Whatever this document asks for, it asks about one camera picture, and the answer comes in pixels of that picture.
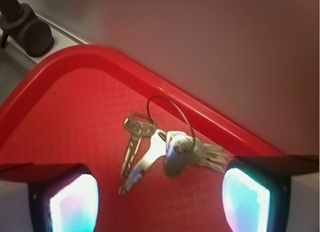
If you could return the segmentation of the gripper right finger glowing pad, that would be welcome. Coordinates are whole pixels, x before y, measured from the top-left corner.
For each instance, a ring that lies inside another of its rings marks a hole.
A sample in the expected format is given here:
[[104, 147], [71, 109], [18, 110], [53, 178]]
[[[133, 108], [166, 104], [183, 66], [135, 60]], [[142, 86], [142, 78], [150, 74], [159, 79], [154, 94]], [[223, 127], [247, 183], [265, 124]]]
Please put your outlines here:
[[225, 218], [233, 232], [318, 232], [317, 155], [235, 156], [222, 182]]

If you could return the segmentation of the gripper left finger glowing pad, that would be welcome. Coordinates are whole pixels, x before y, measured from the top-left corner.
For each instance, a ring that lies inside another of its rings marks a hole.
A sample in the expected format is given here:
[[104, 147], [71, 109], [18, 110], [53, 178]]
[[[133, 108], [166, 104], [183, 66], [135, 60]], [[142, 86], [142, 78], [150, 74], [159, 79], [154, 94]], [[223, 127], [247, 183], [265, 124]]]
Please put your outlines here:
[[2, 232], [93, 232], [99, 187], [82, 163], [0, 166]]

